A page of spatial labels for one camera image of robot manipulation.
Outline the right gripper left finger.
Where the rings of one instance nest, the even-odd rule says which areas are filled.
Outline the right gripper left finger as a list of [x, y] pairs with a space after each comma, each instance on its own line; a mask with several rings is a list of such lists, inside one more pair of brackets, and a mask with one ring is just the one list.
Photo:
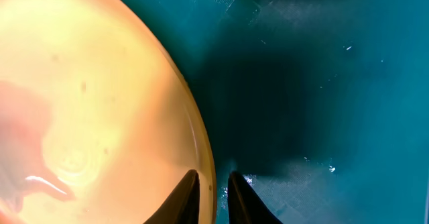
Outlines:
[[199, 175], [196, 170], [189, 170], [144, 224], [198, 224], [199, 209]]

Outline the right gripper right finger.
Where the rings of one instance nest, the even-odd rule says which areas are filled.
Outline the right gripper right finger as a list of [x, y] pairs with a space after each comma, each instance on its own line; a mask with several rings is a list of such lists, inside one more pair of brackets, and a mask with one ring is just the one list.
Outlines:
[[282, 224], [237, 171], [229, 175], [227, 202], [230, 224]]

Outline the yellow-green plate bottom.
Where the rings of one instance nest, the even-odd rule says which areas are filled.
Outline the yellow-green plate bottom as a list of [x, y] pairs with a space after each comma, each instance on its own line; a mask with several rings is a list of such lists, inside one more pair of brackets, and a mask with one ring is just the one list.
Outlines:
[[1, 222], [144, 223], [187, 172], [214, 223], [207, 133], [121, 0], [1, 0]]

